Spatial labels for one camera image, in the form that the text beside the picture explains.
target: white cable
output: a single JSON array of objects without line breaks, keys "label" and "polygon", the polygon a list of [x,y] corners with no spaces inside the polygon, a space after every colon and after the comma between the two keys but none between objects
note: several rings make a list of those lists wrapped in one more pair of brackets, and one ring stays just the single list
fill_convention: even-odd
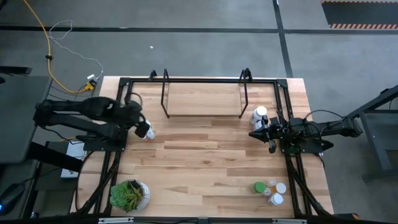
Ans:
[{"label": "white cable", "polygon": [[[55,37],[53,37],[52,34],[51,34],[51,30],[54,29],[54,27],[56,27],[58,24],[63,23],[63,22],[70,22],[70,29],[69,29],[69,30],[63,35],[63,37],[61,37],[61,38],[55,38]],[[69,48],[60,45],[60,44],[56,41],[56,40],[62,40],[62,39],[64,39],[64,38],[69,34],[69,32],[72,31],[72,29],[73,29],[73,28],[72,28],[72,25],[73,25],[73,21],[70,20],[70,19],[65,20],[65,21],[57,22],[57,23],[56,23],[53,27],[51,27],[51,29],[49,30],[49,38],[50,38],[52,41],[54,41],[60,48],[65,49],[65,50],[69,51],[69,52],[72,53],[72,54],[79,55],[82,59],[85,59],[85,60],[93,60],[93,61],[95,61],[95,62],[101,67],[101,73],[100,73],[100,75],[99,75],[98,77],[95,77],[95,78],[98,80],[99,78],[101,78],[102,74],[104,73],[104,67],[102,67],[102,64],[101,64],[99,61],[97,61],[97,59],[83,57],[83,56],[81,56],[81,54],[71,51]]]}]

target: table leg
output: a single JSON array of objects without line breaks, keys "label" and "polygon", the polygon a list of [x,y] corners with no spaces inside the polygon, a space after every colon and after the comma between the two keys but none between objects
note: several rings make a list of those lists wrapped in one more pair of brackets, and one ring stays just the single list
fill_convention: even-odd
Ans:
[{"label": "table leg", "polygon": [[37,159],[40,162],[55,165],[64,169],[80,172],[83,162],[72,156],[51,150],[35,142],[30,143],[28,159]]}]

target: black metal shelf frame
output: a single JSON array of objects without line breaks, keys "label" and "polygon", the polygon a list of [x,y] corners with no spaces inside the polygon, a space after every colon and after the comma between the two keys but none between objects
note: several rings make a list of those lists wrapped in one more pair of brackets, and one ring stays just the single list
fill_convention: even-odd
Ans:
[{"label": "black metal shelf frame", "polygon": [[[283,117],[283,108],[282,108],[282,100],[280,97],[280,93],[279,91],[282,89],[283,93],[284,93],[284,98],[285,98],[285,102],[286,102],[286,109],[288,112],[288,117],[293,118],[293,111],[292,111],[292,104],[290,102],[290,95],[289,95],[289,89],[287,86],[287,80],[286,79],[270,79],[270,78],[259,78],[259,79],[255,79],[252,77],[250,69],[245,69],[242,70],[241,75],[239,78],[170,78],[169,74],[167,72],[167,70],[164,70],[164,76],[161,77],[156,77],[156,72],[152,71],[151,75],[149,78],[120,78],[119,81],[119,87],[118,87],[118,94],[116,97],[116,100],[121,102],[122,100],[122,93],[125,89],[125,87],[127,87],[127,93],[126,96],[124,98],[124,100],[129,101],[130,97],[131,97],[131,93],[132,93],[132,89],[133,89],[133,85],[134,83],[161,83],[162,84],[162,98],[161,98],[161,105],[165,111],[165,115],[168,116],[167,114],[167,110],[165,109],[164,105],[163,105],[163,100],[164,100],[164,88],[165,88],[165,82],[167,79],[167,83],[241,83],[242,79],[243,79],[243,83],[244,83],[244,87],[245,87],[245,99],[246,99],[246,105],[242,111],[242,114],[240,115],[240,117],[243,115],[244,111],[246,110],[246,107],[248,105],[248,95],[247,95],[247,87],[246,87],[246,83],[262,83],[262,84],[270,84],[274,87],[274,93],[275,93],[275,98],[276,98],[276,102],[277,102],[277,110],[280,112],[279,114],[279,120],[280,122],[284,122],[285,119]],[[281,148],[282,151],[284,151],[285,149],[285,145],[283,143],[281,143]],[[111,153],[112,152],[105,152],[105,157],[104,157],[104,161],[103,161],[103,167],[101,170],[101,177],[100,180],[104,181],[106,179],[106,173],[108,171],[108,166],[109,166],[109,160],[111,158]],[[304,169],[303,169],[303,165],[302,165],[302,158],[300,155],[288,155],[285,154],[285,160],[287,165],[292,163],[291,157],[295,157],[296,161],[297,161],[297,168],[298,168],[298,175],[300,176],[300,178],[303,180],[304,184],[305,183],[305,177],[304,177]],[[119,165],[119,161],[121,158],[121,152],[116,152],[115,154],[115,160],[118,163],[117,164],[117,169],[118,169],[118,165]],[[298,197],[297,197],[297,191],[296,191],[296,187],[295,187],[295,181],[293,178],[293,173],[288,170],[288,176],[289,176],[289,186],[290,186],[290,191],[291,191],[291,195],[292,195],[292,203],[293,203],[293,210],[294,210],[294,214],[295,217],[299,216],[299,215],[303,215],[302,212],[300,211],[299,208],[299,201],[298,201]],[[118,177],[118,173],[116,172],[112,178],[111,178],[111,186],[114,186],[116,184],[116,180]],[[109,203],[109,198],[110,198],[110,188],[109,188],[109,194],[108,194],[108,201],[106,204],[106,208],[104,210],[104,214],[106,215],[110,215],[111,214],[111,205]],[[102,201],[102,194],[99,195],[96,203],[95,203],[95,209],[94,212],[95,213],[101,213],[101,201]],[[307,200],[307,198],[305,197],[305,211],[307,215],[311,214],[311,207],[310,204]],[[141,219],[141,220],[148,220],[148,217],[134,217],[135,219]],[[161,220],[168,220],[168,218],[165,217],[151,217],[150,219],[161,219]],[[186,217],[173,217],[172,220],[186,220]],[[231,221],[231,222],[269,222],[271,219],[270,218],[222,218],[222,219],[215,219],[218,221]]]}]

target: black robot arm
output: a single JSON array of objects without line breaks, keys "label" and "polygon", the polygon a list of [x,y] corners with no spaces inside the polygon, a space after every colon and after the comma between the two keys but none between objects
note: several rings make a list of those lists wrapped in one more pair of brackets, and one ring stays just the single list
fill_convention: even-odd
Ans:
[{"label": "black robot arm", "polygon": [[333,143],[323,140],[323,136],[339,134],[345,137],[358,137],[362,130],[354,118],[344,117],[338,121],[316,123],[302,118],[292,118],[280,124],[277,118],[268,120],[262,117],[261,128],[249,133],[262,142],[268,142],[269,152],[276,150],[275,139],[287,147],[287,153],[319,153],[333,147]]},{"label": "black robot arm", "polygon": [[[36,106],[34,121],[44,129],[60,124],[86,131],[87,135],[76,138],[85,142],[87,151],[123,151],[130,128],[135,126],[135,134],[140,138],[148,132],[149,125],[141,111],[141,105],[135,101],[121,106],[117,101],[107,97],[94,97],[83,101],[45,100]],[[94,123],[72,114],[57,112],[78,112],[87,118],[106,123]]]}]

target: potted plant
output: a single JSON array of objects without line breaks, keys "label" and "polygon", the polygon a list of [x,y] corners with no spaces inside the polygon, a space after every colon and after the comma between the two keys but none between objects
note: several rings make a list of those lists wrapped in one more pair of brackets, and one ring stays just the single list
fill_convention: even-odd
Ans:
[{"label": "potted plant", "polygon": [[125,212],[142,210],[149,199],[148,186],[138,180],[126,180],[111,187],[111,205]]}]

